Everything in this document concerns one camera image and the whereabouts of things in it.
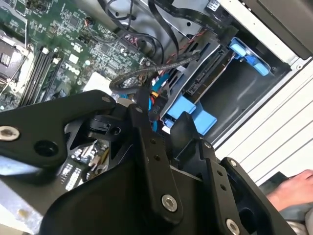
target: green circuit board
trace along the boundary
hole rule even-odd
[[[0,29],[20,41],[27,38],[35,54],[53,54],[45,77],[40,80],[40,94],[36,102],[51,99],[62,91],[62,96],[81,92],[94,72],[112,80],[118,74],[144,66],[148,60],[132,45],[120,41],[102,43],[117,36],[104,25],[94,21],[86,28],[88,15],[72,0],[0,0]]]

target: power cable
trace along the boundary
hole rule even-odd
[[[135,37],[144,39],[145,41],[150,43],[156,50],[157,50],[157,47],[156,47],[156,42],[157,42],[159,45],[159,48],[161,49],[161,64],[163,64],[163,62],[164,62],[164,47],[163,47],[162,43],[159,41],[159,39],[157,39],[156,37],[151,36],[149,34],[146,34],[146,33],[130,32],[129,30],[127,30],[127,28],[125,28],[125,26],[115,17],[115,15],[110,10],[106,10],[107,9],[107,3],[105,2],[105,0],[98,0],[98,3],[100,4],[100,6],[104,10],[104,12],[106,12],[108,14],[108,16],[114,21],[114,23],[122,31],[124,31],[126,34],[130,34],[130,35],[133,35]]]

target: chip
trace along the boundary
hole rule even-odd
[[[54,34],[55,31],[56,31],[55,27],[50,27],[50,28],[49,28],[49,32],[50,32],[50,33]]]
[[[70,23],[72,26],[77,27],[77,25],[78,25],[78,23],[79,23],[79,20],[78,20],[76,17],[72,16],[72,17],[70,18],[70,20],[69,20],[69,23]]]
[[[107,44],[103,44],[101,47],[101,51],[103,53],[107,53],[109,49],[110,49],[110,47]]]

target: white panel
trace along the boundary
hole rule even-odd
[[[282,88],[217,151],[240,162],[262,184],[313,169],[313,62]]]
[[[305,169],[312,169],[313,167],[313,140],[304,143],[303,146],[290,157],[286,158],[281,164],[272,169],[264,177],[256,181],[257,185],[261,185],[277,172],[282,172],[287,177],[299,174]]]

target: human hand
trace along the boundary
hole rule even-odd
[[[313,170],[305,170],[281,183],[267,198],[278,211],[313,202]]]

